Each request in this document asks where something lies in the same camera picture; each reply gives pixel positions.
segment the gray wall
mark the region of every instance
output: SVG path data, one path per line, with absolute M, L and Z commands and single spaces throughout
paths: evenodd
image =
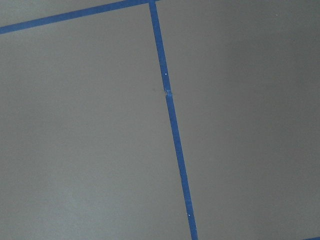
M 0 26 L 112 0 L 0 3 Z M 320 236 L 318 1 L 157 2 L 198 236 Z M 190 239 L 149 8 L 0 35 L 0 239 Z

